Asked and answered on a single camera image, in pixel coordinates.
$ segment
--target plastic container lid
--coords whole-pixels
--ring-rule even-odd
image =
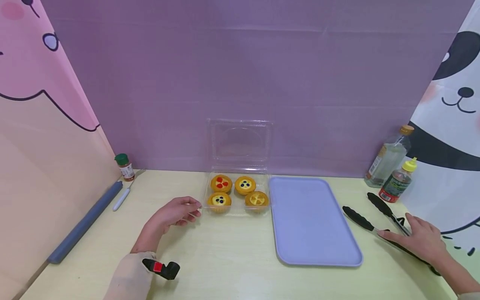
[[[212,169],[265,170],[272,123],[260,120],[208,120]]]

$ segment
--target light yellow table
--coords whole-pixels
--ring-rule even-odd
[[[143,224],[171,198],[200,199],[206,175],[147,171],[117,212],[113,204],[93,224],[60,265],[49,265],[22,300],[102,299],[119,260]],[[378,228],[395,230],[366,198],[361,179],[325,178],[340,205],[349,205]],[[391,205],[399,216],[402,204]],[[348,221],[363,252],[360,268],[292,267],[276,257],[272,217],[215,217],[171,228],[158,257],[175,261],[177,279],[155,276],[152,299],[455,299],[444,280],[427,266],[377,240]]]

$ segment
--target purple wall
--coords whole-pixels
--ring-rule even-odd
[[[206,119],[274,122],[273,173],[360,177],[473,0],[43,0],[116,152],[204,170]]]

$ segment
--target lavender tray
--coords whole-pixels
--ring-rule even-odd
[[[362,264],[363,254],[326,181],[273,177],[270,197],[281,261],[343,267]]]

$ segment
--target pink cheek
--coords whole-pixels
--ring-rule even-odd
[[[21,7],[21,5],[13,2],[7,2],[3,4],[1,7],[1,14],[5,18],[13,21],[23,19],[25,15],[24,9]]]
[[[431,82],[427,87],[427,90],[423,94],[423,97],[421,98],[420,103],[425,103],[432,100],[436,94],[437,94],[437,85]]]

